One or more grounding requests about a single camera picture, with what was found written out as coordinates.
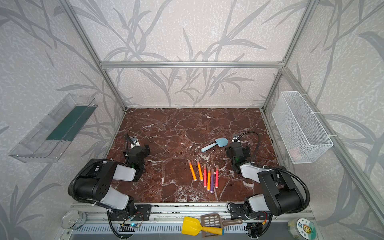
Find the pink highlighter pen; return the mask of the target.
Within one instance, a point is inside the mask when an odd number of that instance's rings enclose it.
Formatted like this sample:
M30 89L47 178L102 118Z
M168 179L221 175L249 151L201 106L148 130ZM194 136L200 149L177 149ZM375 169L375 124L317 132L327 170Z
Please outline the pink highlighter pen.
M219 187L219 166L216 165L216 171L215 171L215 188L218 189Z

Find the short orange highlighter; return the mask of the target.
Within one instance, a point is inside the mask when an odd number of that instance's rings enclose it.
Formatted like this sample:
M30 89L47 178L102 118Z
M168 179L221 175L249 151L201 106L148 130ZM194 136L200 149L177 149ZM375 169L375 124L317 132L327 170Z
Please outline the short orange highlighter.
M196 177L196 174L195 174L195 170L194 170L194 168L192 166L192 162L190 160L188 160L188 164L189 164L192 176L193 176L193 180L196 182L197 181L197 177Z
M197 160L197 166L198 166L198 171L199 171L199 177L200 177L200 181L203 181L204 178L203 178L203 172L202 172L202 167L201 167L201 164L200 164L200 161Z

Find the orange marker pen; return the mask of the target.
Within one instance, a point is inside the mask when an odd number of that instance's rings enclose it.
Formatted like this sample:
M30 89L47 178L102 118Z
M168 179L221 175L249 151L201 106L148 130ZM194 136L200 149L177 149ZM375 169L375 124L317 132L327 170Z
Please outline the orange marker pen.
M208 170L207 170L207 191L210 192L211 191L211 168L208 167Z

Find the purple marker pen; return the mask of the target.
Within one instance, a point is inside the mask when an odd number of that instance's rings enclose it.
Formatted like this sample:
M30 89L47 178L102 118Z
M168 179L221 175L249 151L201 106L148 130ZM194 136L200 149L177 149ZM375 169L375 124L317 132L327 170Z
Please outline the purple marker pen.
M211 177L210 177L210 193L214 192L215 188L215 171L211 169Z

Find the magenta marker pen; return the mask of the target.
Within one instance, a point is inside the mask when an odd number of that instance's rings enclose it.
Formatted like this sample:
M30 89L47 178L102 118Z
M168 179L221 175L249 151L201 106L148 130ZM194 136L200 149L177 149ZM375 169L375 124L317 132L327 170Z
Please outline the magenta marker pen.
M203 166L203 181L204 181L204 188L207 188L207 165L204 164Z

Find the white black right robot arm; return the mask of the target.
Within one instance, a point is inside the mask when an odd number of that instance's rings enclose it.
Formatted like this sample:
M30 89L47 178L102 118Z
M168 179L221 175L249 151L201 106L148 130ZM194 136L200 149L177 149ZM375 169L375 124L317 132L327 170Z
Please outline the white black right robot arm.
M244 200L243 213L247 218L268 212L274 216L294 214L305 210L310 203L306 184L285 167L258 166L251 162L251 149L232 142L225 148L232 160L234 172L261 185L262 193Z

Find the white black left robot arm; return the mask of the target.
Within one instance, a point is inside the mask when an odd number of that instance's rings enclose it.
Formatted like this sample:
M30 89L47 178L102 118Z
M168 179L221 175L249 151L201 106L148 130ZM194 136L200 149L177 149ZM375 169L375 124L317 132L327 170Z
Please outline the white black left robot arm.
M111 214L123 219L141 214L140 219L146 221L150 207L136 207L133 197L119 192L111 184L113 180L138 182L145 172L145 158L150 154L150 147L145 145L127 150L124 164L109 159L91 159L71 181L68 194L77 202L107 209L109 218Z

